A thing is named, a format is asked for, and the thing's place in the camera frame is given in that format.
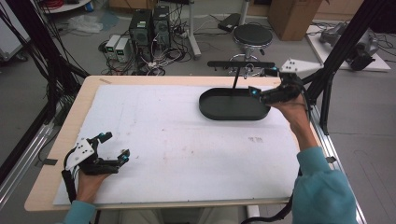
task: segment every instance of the black oval tray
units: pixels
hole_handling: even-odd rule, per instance
[[[250,96],[248,89],[214,88],[201,94],[201,113],[214,120],[259,120],[271,106]]]

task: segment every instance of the human hand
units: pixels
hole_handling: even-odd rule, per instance
[[[96,197],[96,192],[108,176],[110,175],[86,175],[84,172],[79,170],[76,200],[84,203],[93,203]]]
[[[301,94],[285,103],[275,103],[269,106],[280,110],[291,127],[297,124],[309,125],[305,101]]]
[[[290,123],[290,128],[297,137],[300,150],[318,145],[311,130],[306,114],[305,100],[301,94],[285,103],[276,103],[269,106],[280,110],[285,119]]]

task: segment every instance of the computer tower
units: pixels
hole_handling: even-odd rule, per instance
[[[154,8],[154,34],[158,49],[169,49],[171,47],[169,7],[156,6]]]
[[[153,43],[154,24],[152,21],[152,11],[150,9],[137,9],[132,16],[129,25],[136,61],[152,62],[156,46]]]

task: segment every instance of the teal shirt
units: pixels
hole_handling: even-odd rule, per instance
[[[330,169],[321,147],[311,147],[297,155],[302,176],[294,185],[293,224],[343,223],[356,221],[356,201],[347,177]],[[64,224],[87,224],[95,207],[73,201]]]

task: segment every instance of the gray floor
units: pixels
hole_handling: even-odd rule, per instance
[[[205,5],[198,5],[198,2],[200,1],[196,4],[197,15],[229,13],[240,8],[239,4],[230,4],[228,11],[221,11],[221,7],[212,7],[217,10],[211,9],[213,11],[208,12],[205,11]],[[64,13],[58,15],[57,20],[64,21],[81,13],[85,12],[75,10]],[[91,15],[102,16],[103,13],[96,11]],[[213,21],[213,18],[197,17],[196,27],[206,21]],[[248,21],[266,24],[266,19],[263,18],[249,18]],[[83,68],[91,74],[100,75],[106,69],[106,62],[97,49],[99,44],[111,34],[125,32],[128,24],[129,20],[120,19],[116,26],[100,34],[65,34],[62,40]],[[216,26],[215,22],[208,22],[203,27]],[[396,45],[395,37],[388,38]],[[232,36],[198,35],[196,39],[202,57],[198,61],[174,63],[165,67],[166,76],[227,76],[228,71],[214,71],[206,63],[211,60],[227,60],[239,52]],[[288,58],[318,62],[306,39],[282,42],[275,36],[273,44],[265,52],[266,56],[258,55],[261,60],[274,62],[277,66]],[[378,54],[383,59],[396,61],[394,56],[382,50]],[[332,88],[329,132],[368,223],[396,223],[396,118],[393,116],[396,112],[396,63],[389,63],[389,66],[392,70],[387,73],[340,70],[335,76]],[[46,103],[46,85],[32,60],[26,63],[14,60],[0,67],[0,162],[15,147]],[[29,169],[0,211],[1,223],[54,223],[63,219],[64,212],[29,213],[23,209],[39,171],[33,165]],[[279,205],[262,206],[261,212],[265,216],[273,214],[279,208]],[[195,212],[196,210],[185,210],[185,214]],[[113,223],[117,216],[117,211],[105,212],[100,223]],[[179,211],[169,210],[165,211],[165,217],[170,222],[179,222],[182,215]],[[290,223],[290,217],[278,223]]]

